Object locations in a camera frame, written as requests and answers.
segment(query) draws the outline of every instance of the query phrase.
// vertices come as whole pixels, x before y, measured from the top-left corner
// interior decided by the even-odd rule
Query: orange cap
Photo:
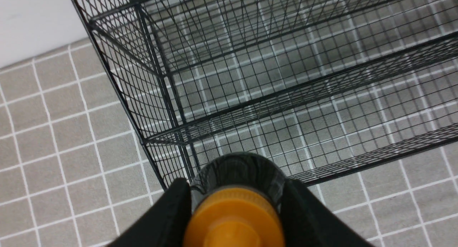
[[[183,247],[284,247],[280,219],[261,195],[245,188],[206,198],[186,228]]]

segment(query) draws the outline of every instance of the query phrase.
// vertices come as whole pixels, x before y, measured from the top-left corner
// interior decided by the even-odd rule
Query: floor tile
[[[451,181],[414,191],[424,221],[458,213],[458,193]]]
[[[30,198],[38,226],[70,217],[70,206],[64,188]]]
[[[382,234],[420,223],[409,193],[374,202],[372,208]]]
[[[19,167],[0,172],[0,186],[0,203],[26,195],[26,187]]]
[[[353,174],[320,184],[327,208],[337,211],[366,201],[358,175]]]
[[[143,167],[145,169],[146,179],[149,184],[149,190],[151,192],[162,190],[162,186],[159,183],[156,174],[154,174],[154,170],[152,169],[151,164],[149,164],[149,162],[144,162]]]
[[[43,90],[75,81],[75,73],[68,54],[39,61],[35,64],[36,74]]]
[[[73,220],[53,224],[39,229],[41,246],[78,246],[77,232]]]
[[[62,153],[60,160],[67,182],[100,173],[100,166],[93,145]]]
[[[75,214],[108,206],[108,196],[101,176],[69,185],[68,192]]]
[[[367,205],[352,208],[336,215],[364,239],[377,236],[375,222]]]
[[[51,120],[84,111],[78,84],[56,89],[44,94]]]
[[[35,231],[1,240],[2,247],[38,247]]]
[[[43,159],[24,166],[30,193],[64,184],[57,157]]]
[[[55,48],[54,50],[50,50],[48,52],[45,52],[43,54],[40,54],[38,56],[35,57],[35,61],[40,61],[40,59],[47,59],[47,58],[50,58],[51,56],[56,56],[56,55],[65,55],[64,52],[66,52],[68,50],[68,45],[64,45],[62,47],[59,47],[59,48]]]
[[[109,173],[105,177],[113,203],[147,194],[140,165]]]
[[[369,241],[375,247],[382,247],[381,242],[379,239]]]
[[[383,237],[386,247],[411,246],[427,247],[428,242],[422,228],[414,228],[401,233]]]
[[[134,138],[130,133],[97,143],[97,147],[104,171],[139,162]]]
[[[78,72],[78,77],[85,78],[104,72],[103,66],[91,45],[72,51],[73,63]]]
[[[149,208],[151,204],[149,198],[141,198],[129,203],[125,203],[114,208],[116,221],[118,222],[119,231],[123,232],[139,219]]]
[[[426,227],[434,247],[456,246],[458,242],[458,217],[429,224]]]
[[[49,126],[40,127],[16,135],[22,161],[41,158],[55,152]]]
[[[164,192],[161,192],[161,193],[156,193],[154,195],[151,196],[152,198],[152,203],[156,203],[161,197],[162,195],[164,194]]]
[[[10,117],[5,107],[0,107],[0,136],[11,133]]]
[[[82,47],[82,46],[89,45],[89,44],[91,44],[91,41],[89,38],[86,37],[82,40],[77,40],[76,42],[72,42],[70,44],[70,47],[74,49],[74,48]]]
[[[2,153],[0,169],[19,163],[13,136],[0,140],[0,153]]]
[[[121,104],[91,112],[91,124],[96,139],[129,131],[129,121]]]
[[[21,131],[48,122],[41,96],[13,102],[8,105],[8,109],[10,110],[15,131]]]
[[[80,146],[93,140],[85,114],[54,123],[53,129],[59,151]]]
[[[116,237],[115,222],[109,208],[77,218],[83,246],[106,242]]]
[[[403,165],[412,187],[450,177],[439,149],[404,158]]]
[[[450,143],[443,148],[453,175],[458,175],[458,143]]]
[[[0,237],[33,228],[28,201],[24,199],[0,206],[0,221],[8,221],[0,223]]]
[[[361,172],[370,199],[407,190],[398,161]]]
[[[31,65],[1,74],[0,85],[7,102],[39,92]]]
[[[119,100],[106,75],[82,81],[81,89],[88,109]]]

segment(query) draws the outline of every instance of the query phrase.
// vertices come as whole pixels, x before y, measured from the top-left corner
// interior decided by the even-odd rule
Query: white wall
[[[70,0],[0,0],[0,68],[84,37]]]

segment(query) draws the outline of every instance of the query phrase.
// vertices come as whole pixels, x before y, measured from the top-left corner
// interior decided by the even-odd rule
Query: black holder
[[[458,140],[457,0],[72,1],[163,188],[235,151],[312,185]]]

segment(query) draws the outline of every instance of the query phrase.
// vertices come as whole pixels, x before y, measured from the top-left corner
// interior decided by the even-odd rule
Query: wire basket
[[[308,185],[458,140],[458,0],[73,0],[162,185],[255,152]]]

